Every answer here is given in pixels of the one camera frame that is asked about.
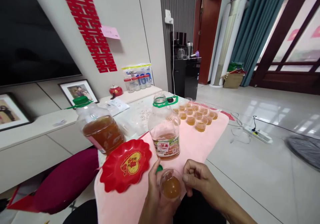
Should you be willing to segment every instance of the teal curtain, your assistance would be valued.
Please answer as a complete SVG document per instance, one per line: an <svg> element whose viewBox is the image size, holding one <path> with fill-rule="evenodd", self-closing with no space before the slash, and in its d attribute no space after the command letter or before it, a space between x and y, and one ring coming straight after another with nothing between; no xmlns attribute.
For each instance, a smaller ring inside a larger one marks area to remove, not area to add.
<svg viewBox="0 0 320 224"><path fill-rule="evenodd" d="M231 61L243 62L247 72L241 86L248 86L283 0L248 0Z"/></svg>

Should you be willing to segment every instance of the tiled floor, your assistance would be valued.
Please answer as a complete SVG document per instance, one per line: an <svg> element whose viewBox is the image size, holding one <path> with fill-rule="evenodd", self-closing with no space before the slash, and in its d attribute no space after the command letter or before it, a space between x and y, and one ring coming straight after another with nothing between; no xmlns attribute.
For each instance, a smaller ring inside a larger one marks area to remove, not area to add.
<svg viewBox="0 0 320 224"><path fill-rule="evenodd" d="M320 172L312 169L285 146L292 132L320 137L320 96L246 87L217 89L198 86L198 100L216 105L226 112L238 112L240 120L273 138L267 145L229 125L206 164L227 192L259 223L302 224L320 219ZM92 182L74 206L95 198ZM55 215L7 212L12 222L1 224L63 223L71 213L67 208Z"/></svg>

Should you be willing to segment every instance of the picture frame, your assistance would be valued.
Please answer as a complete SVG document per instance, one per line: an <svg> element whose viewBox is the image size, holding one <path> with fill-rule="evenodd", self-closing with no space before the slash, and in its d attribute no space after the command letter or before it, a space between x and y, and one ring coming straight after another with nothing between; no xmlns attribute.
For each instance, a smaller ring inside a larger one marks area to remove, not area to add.
<svg viewBox="0 0 320 224"><path fill-rule="evenodd" d="M0 131L32 122L32 117L25 111L13 93L0 94Z"/></svg>
<svg viewBox="0 0 320 224"><path fill-rule="evenodd" d="M94 103L98 103L99 100L96 98L93 90L91 89L87 79L77 80L73 82L66 82L58 84L63 94L67 98L71 106L74 106L73 99L87 96L89 100L92 100Z"/></svg>

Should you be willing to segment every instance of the bottle label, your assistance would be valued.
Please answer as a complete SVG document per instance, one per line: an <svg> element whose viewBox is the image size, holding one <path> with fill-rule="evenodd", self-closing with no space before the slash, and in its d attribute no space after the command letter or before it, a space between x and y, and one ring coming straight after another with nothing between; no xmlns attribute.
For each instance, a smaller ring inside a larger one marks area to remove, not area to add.
<svg viewBox="0 0 320 224"><path fill-rule="evenodd" d="M105 154L106 151L104 150L104 148L92 137L92 136L88 136L86 137L102 154Z"/></svg>
<svg viewBox="0 0 320 224"><path fill-rule="evenodd" d="M180 152L179 137L170 140L153 140L153 143L159 157L170 157Z"/></svg>

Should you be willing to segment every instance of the pink tablecloth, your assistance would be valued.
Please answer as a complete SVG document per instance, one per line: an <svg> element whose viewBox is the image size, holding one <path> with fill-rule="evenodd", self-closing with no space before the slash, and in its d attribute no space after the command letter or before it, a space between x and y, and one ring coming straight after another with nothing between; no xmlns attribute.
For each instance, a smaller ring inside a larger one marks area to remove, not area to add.
<svg viewBox="0 0 320 224"><path fill-rule="evenodd" d="M219 113L218 119L212 121L212 124L207 126L204 132L198 132L193 126L189 126L181 120L180 155L170 161L161 161L160 164L163 168L173 167L182 173L187 159L204 162L225 130L228 121L229 118L225 114ZM157 155L150 134L147 133L142 139L150 144L152 151L150 170L157 160ZM124 193L120 194L116 191L105 192L104 184L100 182L102 169L99 171L94 183L99 224L138 223L148 191L149 170L142 174L139 183L129 186Z"/></svg>

